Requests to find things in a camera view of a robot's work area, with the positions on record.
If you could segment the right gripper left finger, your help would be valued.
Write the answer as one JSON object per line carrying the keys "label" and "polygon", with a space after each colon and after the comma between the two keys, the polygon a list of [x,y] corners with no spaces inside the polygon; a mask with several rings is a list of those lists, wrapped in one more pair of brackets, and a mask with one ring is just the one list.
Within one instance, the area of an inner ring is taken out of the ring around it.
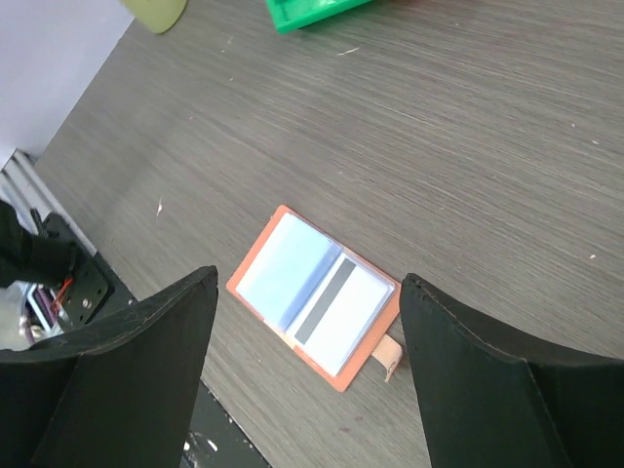
{"label": "right gripper left finger", "polygon": [[1,353],[5,467],[176,467],[210,342],[218,273]]}

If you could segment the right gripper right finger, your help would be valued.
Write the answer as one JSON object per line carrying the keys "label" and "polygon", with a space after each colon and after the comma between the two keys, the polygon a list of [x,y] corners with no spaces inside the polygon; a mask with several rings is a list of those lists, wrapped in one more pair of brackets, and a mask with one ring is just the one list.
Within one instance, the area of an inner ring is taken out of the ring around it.
{"label": "right gripper right finger", "polygon": [[623,363],[516,329],[416,274],[400,315],[435,467],[619,467]]}

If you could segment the white card with black stripe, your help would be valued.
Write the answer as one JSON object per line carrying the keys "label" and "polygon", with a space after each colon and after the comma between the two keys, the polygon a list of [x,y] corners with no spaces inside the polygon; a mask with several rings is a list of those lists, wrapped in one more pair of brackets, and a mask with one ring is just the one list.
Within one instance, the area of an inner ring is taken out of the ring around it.
{"label": "white card with black stripe", "polygon": [[316,365],[335,377],[393,291],[391,281],[343,253],[309,297],[287,335]]}

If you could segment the tan leather card holder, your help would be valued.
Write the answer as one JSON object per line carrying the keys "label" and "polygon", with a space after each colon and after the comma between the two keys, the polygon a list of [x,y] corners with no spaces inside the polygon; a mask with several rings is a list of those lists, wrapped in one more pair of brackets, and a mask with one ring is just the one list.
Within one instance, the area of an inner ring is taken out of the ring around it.
{"label": "tan leather card holder", "polygon": [[226,288],[338,392],[368,358],[388,376],[402,360],[388,333],[399,315],[399,282],[286,205]]}

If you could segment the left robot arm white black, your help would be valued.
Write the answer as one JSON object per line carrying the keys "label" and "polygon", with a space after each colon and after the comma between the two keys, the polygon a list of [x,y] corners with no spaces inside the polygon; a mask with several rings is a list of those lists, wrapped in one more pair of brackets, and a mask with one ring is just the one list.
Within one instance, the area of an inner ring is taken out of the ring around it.
{"label": "left robot arm white black", "polygon": [[14,282],[56,287],[69,278],[80,258],[72,242],[27,231],[13,206],[1,201],[1,287]]}

